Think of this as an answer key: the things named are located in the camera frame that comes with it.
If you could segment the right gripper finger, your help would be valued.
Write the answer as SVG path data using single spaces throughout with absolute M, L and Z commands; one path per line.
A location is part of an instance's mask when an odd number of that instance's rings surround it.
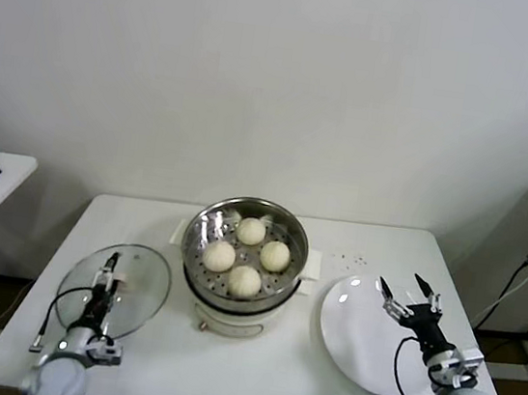
M 440 294 L 436 294 L 431 285 L 422 278 L 418 273 L 414 274 L 418 286 L 420 287 L 421 293 L 430 305 L 433 313 L 440 312 Z
M 392 318 L 407 318 L 409 316 L 408 309 L 394 299 L 389 285 L 385 282 L 383 276 L 379 279 L 380 290 L 383 296 L 383 309 Z

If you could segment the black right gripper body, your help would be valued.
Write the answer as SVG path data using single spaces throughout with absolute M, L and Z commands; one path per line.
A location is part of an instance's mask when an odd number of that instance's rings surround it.
M 437 354 L 452 351 L 456 347 L 447 341 L 439 326 L 441 312 L 434 312 L 427 304 L 408 305 L 411 314 L 401 316 L 398 323 L 409 328 L 417 337 L 420 351 L 425 363 Z

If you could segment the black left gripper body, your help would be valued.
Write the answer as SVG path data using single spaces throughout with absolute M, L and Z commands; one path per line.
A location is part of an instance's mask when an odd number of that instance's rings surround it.
M 107 290 L 96 289 L 95 287 L 93 287 L 91 293 L 92 297 L 90 297 L 84 307 L 84 311 L 82 311 L 80 327 L 100 331 L 114 295 L 108 294 Z

